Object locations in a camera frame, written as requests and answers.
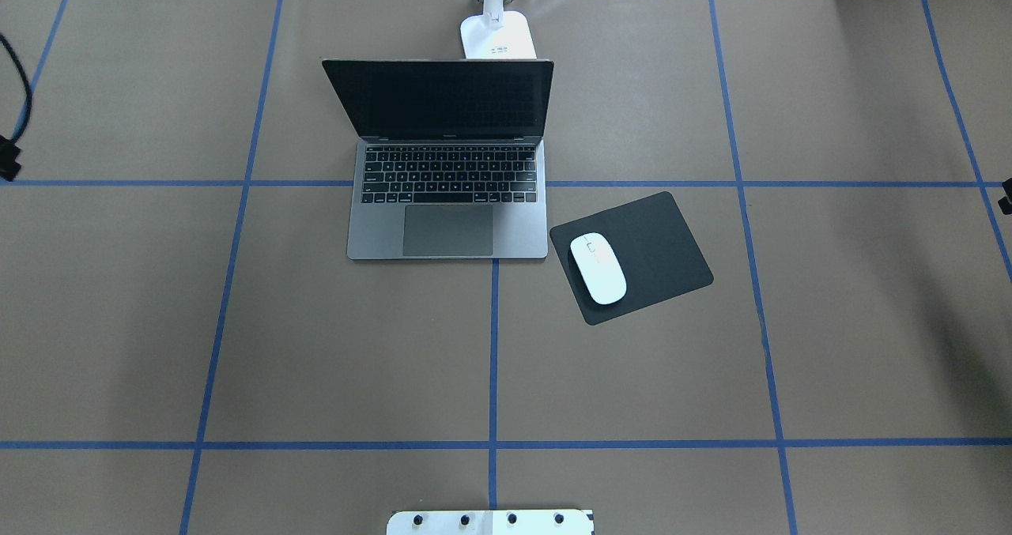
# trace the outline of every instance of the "mouse pad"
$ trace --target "mouse pad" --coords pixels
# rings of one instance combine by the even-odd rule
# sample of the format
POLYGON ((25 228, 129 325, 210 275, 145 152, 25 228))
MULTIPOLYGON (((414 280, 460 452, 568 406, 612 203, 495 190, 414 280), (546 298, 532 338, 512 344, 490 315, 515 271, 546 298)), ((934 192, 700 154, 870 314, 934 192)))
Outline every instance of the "mouse pad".
POLYGON ((713 282, 675 197, 668 192, 565 222, 550 235, 583 319, 591 326, 713 282), (570 253, 570 243, 588 233, 600 233, 608 240, 625 275, 625 296, 613 304, 600 305, 590 297, 570 253))

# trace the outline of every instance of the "white mouse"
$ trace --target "white mouse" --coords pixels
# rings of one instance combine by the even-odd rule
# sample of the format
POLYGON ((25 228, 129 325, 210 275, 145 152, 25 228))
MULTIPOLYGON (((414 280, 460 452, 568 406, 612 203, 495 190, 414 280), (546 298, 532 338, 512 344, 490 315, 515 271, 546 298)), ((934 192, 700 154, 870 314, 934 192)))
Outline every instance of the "white mouse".
POLYGON ((601 234, 588 233, 570 243, 570 253, 598 304, 613 304, 625 295, 625 275, 611 245, 601 234))

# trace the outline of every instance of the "silver laptop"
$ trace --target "silver laptop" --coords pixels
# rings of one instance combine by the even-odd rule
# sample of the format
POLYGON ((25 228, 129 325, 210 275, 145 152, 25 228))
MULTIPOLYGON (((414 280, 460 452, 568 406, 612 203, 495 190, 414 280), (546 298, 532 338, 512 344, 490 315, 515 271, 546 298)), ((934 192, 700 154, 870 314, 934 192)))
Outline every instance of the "silver laptop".
POLYGON ((549 60, 325 60, 358 132, 348 257, 542 259, 549 60))

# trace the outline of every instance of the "black clip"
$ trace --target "black clip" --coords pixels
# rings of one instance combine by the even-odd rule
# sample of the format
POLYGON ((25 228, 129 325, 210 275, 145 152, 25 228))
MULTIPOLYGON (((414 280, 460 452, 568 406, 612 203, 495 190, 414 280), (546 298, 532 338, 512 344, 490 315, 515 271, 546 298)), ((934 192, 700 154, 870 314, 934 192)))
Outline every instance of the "black clip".
POLYGON ((1002 208, 1003 215, 1012 215, 1012 178, 1005 179, 1002 189, 1005 189, 1005 197, 998 199, 998 207, 1002 208))
POLYGON ((0 136, 0 178, 13 182, 18 172, 21 172, 21 164, 16 161, 18 154, 21 154, 21 149, 0 136))

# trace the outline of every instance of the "laptop screen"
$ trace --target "laptop screen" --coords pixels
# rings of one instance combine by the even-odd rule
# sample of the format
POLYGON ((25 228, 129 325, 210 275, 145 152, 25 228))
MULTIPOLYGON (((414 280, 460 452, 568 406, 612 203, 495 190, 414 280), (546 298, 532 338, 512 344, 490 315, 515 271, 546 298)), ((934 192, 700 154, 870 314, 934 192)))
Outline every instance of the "laptop screen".
POLYGON ((544 135, 549 60, 325 60, 323 67, 362 138, 544 135))

